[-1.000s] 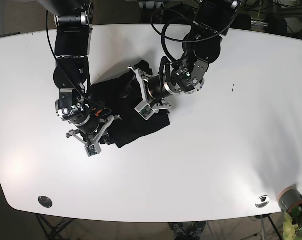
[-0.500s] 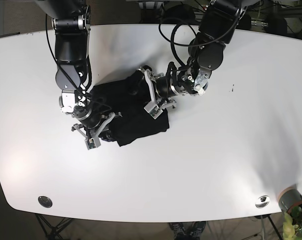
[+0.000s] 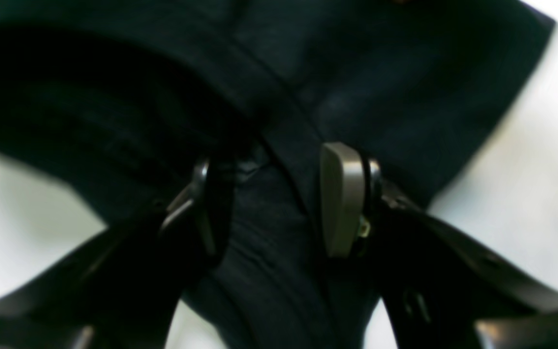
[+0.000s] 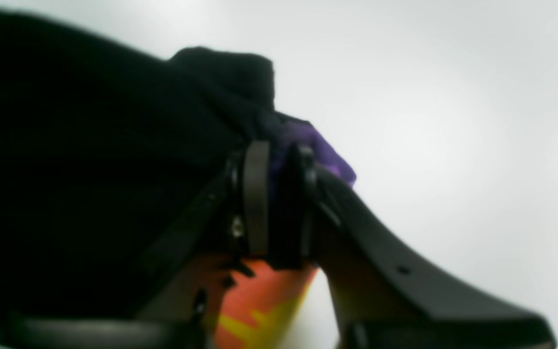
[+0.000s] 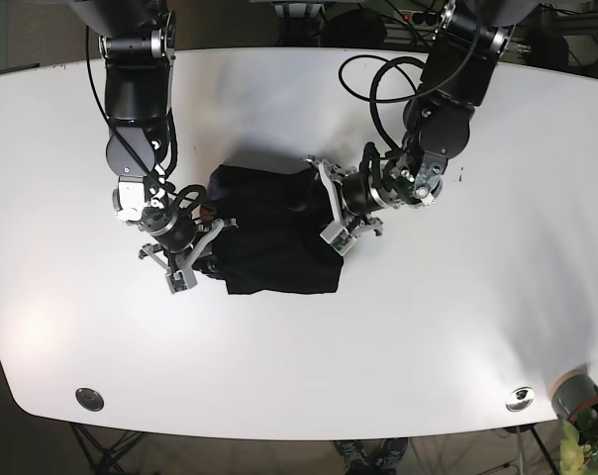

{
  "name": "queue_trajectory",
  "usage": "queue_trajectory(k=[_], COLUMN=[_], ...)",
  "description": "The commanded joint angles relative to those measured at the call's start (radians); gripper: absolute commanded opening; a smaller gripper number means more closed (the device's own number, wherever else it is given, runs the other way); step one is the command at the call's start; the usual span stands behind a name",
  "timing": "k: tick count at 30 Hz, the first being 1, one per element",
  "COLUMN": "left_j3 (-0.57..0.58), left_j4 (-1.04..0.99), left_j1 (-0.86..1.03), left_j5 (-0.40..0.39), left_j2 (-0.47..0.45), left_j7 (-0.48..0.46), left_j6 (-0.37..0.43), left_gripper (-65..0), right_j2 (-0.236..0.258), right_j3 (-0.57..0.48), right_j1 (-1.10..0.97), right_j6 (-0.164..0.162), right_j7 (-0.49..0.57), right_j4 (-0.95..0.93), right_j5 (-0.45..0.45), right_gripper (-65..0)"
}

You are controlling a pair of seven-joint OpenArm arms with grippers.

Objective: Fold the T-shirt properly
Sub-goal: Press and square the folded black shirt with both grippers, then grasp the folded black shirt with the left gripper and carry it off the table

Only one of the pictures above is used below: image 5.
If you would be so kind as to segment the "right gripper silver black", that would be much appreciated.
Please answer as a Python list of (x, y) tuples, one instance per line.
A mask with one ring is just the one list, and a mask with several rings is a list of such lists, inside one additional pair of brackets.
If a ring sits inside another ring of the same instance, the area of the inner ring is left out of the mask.
[(222, 231), (236, 228), (235, 219), (194, 220), (184, 212), (156, 213), (144, 217), (139, 228), (155, 239), (139, 251), (139, 259), (151, 258), (164, 271), (172, 294), (197, 285), (195, 272), (222, 277), (221, 265), (213, 254), (212, 242)]

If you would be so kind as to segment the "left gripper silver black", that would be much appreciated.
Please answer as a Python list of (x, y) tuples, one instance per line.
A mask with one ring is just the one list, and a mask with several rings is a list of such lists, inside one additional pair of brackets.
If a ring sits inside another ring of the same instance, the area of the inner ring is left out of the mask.
[(321, 239), (345, 256), (365, 233), (383, 234), (383, 223), (372, 216), (381, 209), (370, 197), (369, 176), (355, 167), (344, 169), (326, 159), (309, 155), (305, 161), (318, 173), (327, 192), (333, 219), (321, 231)]

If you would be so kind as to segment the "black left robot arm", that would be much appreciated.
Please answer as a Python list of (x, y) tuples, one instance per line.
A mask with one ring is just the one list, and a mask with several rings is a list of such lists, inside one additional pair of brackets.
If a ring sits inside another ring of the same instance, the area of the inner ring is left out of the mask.
[[(356, 168), (343, 169), (313, 160), (328, 193), (332, 221), (321, 238), (345, 255), (360, 234), (382, 233), (374, 212), (407, 205), (431, 206), (442, 191), (449, 161), (463, 152), (470, 120), (481, 105), (494, 70), (514, 28), (538, 4), (535, 1), (448, 1), (428, 58), (400, 56), (386, 61), (372, 78), (366, 103), (376, 131), (387, 144), (380, 153), (368, 142)], [(405, 135), (400, 142), (379, 118), (378, 88), (383, 77), (402, 64), (422, 70), (419, 86), (401, 97)]]

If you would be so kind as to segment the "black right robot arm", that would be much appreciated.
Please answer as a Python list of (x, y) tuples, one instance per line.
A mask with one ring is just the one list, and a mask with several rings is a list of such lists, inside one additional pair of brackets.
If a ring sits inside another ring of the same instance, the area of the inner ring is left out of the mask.
[(196, 271), (211, 244), (234, 220), (204, 223), (194, 213), (204, 186), (176, 190), (169, 181), (178, 162), (171, 108), (175, 14), (164, 1), (72, 1), (71, 10), (99, 37), (105, 86), (94, 97), (109, 130), (106, 161), (117, 175), (117, 219), (153, 239), (139, 252), (165, 271), (172, 293), (196, 286)]

